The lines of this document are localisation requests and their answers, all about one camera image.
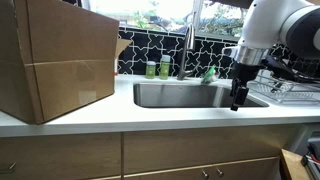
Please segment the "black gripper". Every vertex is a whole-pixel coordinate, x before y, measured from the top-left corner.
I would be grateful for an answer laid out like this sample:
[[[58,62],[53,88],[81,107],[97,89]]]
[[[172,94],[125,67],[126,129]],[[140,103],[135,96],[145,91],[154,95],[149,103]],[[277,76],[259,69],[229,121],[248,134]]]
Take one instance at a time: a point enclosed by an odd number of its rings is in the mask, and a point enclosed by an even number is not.
[[[234,63],[232,72],[233,80],[230,92],[230,96],[233,98],[231,110],[237,111],[238,108],[244,104],[249,89],[242,86],[247,86],[248,81],[255,80],[260,69],[260,65],[252,66],[238,62]]]

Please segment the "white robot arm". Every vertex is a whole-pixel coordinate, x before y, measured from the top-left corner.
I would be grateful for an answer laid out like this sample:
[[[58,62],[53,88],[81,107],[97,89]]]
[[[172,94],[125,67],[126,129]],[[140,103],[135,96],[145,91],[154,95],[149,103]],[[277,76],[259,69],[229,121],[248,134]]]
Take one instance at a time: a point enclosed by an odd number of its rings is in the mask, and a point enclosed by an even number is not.
[[[234,61],[231,109],[238,110],[249,92],[247,83],[267,69],[282,79],[312,82],[312,77],[292,72],[269,52],[283,44],[299,57],[320,57],[320,6],[308,0],[253,0],[235,46],[222,50]]]

